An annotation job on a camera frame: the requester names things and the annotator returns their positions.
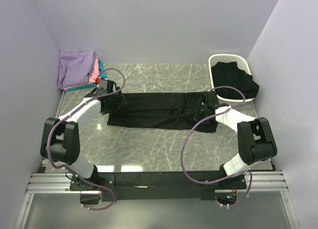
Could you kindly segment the black t-shirt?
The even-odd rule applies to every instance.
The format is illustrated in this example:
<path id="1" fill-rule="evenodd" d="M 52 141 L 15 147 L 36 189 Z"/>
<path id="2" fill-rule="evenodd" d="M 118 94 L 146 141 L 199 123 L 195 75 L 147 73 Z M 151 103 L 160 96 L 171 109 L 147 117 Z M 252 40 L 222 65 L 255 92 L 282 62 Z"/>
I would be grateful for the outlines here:
<path id="1" fill-rule="evenodd" d="M 127 105 L 109 113 L 107 124 L 126 128 L 190 130 L 193 92 L 125 93 Z"/>
<path id="2" fill-rule="evenodd" d="M 237 62 L 217 62 L 211 67 L 214 87 L 231 86 L 242 92 L 246 99 L 256 98 L 259 85 L 253 76 L 238 68 Z"/>

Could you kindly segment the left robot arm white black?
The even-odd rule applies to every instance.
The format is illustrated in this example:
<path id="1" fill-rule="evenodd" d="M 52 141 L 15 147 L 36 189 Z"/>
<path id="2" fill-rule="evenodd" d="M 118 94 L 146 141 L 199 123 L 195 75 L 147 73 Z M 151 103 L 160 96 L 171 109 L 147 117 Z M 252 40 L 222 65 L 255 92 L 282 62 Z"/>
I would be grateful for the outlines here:
<path id="1" fill-rule="evenodd" d="M 71 111 L 59 118 L 48 118 L 44 124 L 40 154 L 54 168 L 66 168 L 79 177 L 87 190 L 99 185 L 97 166 L 80 154 L 80 129 L 95 115 L 109 114 L 126 106 L 126 100 L 116 82 L 101 79 L 96 88 Z"/>

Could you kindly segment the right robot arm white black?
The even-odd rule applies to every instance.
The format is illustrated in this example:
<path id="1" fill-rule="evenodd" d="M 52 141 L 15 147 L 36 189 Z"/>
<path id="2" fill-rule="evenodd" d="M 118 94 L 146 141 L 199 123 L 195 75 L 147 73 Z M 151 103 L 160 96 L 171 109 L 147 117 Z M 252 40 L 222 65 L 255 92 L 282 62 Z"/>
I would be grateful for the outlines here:
<path id="1" fill-rule="evenodd" d="M 194 116 L 198 123 L 192 129 L 204 124 L 203 119 L 207 118 L 207 122 L 221 123 L 237 133 L 238 153 L 220 167 L 218 179 L 209 182 L 219 183 L 222 188 L 229 189 L 235 184 L 235 176 L 239 173 L 247 171 L 260 161 L 276 156 L 277 146 L 266 118 L 251 117 L 232 106 L 220 104 L 214 91 L 204 92 L 201 96 L 202 100 Z"/>

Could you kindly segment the folded pink t-shirt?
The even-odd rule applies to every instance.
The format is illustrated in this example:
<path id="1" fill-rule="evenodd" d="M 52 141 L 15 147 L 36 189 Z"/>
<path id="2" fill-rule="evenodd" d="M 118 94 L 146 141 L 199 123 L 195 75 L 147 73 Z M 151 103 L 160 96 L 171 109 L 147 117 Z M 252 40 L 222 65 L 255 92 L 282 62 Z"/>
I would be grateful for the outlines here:
<path id="1" fill-rule="evenodd" d="M 92 70 L 91 75 L 89 77 L 88 83 L 66 87 L 64 89 L 64 91 L 68 92 L 68 91 L 77 90 L 77 89 L 95 87 L 96 86 L 96 79 L 98 76 L 99 76 L 99 57 L 95 57 L 93 70 Z"/>

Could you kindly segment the black t-shirt in basket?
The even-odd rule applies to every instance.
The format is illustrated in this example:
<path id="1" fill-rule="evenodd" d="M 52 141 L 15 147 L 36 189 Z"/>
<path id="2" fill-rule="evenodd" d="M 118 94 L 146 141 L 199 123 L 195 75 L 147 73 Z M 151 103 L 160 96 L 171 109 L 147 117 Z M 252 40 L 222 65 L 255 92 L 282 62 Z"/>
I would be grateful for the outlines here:
<path id="1" fill-rule="evenodd" d="M 259 85 L 253 76 L 238 68 L 237 62 L 217 62 L 211 67 L 214 87 L 231 86 L 242 92 L 246 99 L 256 98 Z"/>

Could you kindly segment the folded teal t-shirt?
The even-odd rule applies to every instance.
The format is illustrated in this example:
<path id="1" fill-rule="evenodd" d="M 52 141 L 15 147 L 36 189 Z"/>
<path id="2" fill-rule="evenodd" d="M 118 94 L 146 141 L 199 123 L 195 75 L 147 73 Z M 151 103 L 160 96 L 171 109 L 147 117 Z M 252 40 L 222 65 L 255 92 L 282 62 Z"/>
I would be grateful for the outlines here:
<path id="1" fill-rule="evenodd" d="M 99 77 L 101 78 L 106 78 L 106 73 L 102 73 L 103 71 L 103 63 L 101 61 L 99 61 Z"/>

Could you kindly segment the folded lavender t-shirt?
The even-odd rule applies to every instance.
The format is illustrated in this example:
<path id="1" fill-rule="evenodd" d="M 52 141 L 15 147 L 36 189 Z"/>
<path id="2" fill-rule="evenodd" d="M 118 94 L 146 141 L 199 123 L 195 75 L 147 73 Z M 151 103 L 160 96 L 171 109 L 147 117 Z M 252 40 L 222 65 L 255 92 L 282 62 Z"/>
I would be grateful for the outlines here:
<path id="1" fill-rule="evenodd" d="M 96 53 L 86 52 L 59 52 L 58 89 L 66 89 L 77 85 L 87 84 L 93 71 Z"/>

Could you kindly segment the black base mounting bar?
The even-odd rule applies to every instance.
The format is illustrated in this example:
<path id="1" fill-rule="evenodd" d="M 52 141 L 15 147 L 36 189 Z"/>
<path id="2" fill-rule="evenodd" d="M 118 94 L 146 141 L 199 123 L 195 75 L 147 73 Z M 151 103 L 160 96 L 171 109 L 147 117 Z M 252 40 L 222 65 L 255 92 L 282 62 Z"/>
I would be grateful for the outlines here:
<path id="1" fill-rule="evenodd" d="M 97 184 L 115 193 L 116 200 L 215 200 L 216 190 L 246 189 L 243 175 L 217 184 L 197 184 L 181 171 L 100 172 Z"/>

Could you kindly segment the aluminium extrusion rail frame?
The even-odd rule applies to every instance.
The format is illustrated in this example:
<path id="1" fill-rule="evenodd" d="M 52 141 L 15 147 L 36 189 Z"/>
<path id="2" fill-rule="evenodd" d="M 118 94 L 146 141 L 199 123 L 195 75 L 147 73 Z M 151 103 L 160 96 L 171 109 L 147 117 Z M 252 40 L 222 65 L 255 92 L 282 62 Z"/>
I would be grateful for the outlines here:
<path id="1" fill-rule="evenodd" d="M 107 125 L 96 115 L 80 130 L 82 153 L 103 172 L 178 171 L 186 131 Z M 118 201 L 92 212 L 70 191 L 70 175 L 42 162 L 30 176 L 16 223 L 18 229 L 298 229 L 282 172 L 269 161 L 253 169 L 249 196 L 221 208 L 215 201 L 159 199 Z"/>

